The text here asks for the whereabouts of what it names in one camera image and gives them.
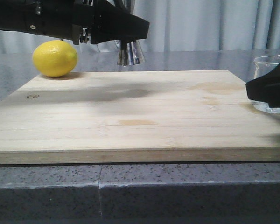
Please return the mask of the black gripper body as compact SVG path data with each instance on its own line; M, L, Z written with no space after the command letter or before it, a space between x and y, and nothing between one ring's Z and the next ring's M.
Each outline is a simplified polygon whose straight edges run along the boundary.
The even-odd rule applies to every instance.
M0 30L71 40L78 45L93 23L87 0L0 0Z

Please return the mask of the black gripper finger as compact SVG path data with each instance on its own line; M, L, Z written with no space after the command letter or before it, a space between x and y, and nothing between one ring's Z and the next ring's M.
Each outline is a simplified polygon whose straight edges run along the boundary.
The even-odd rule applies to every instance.
M76 0L73 3L72 42L99 44L112 40L146 39L149 22L132 15L121 0Z
M280 63L265 75L247 82L245 88L250 100L280 108Z

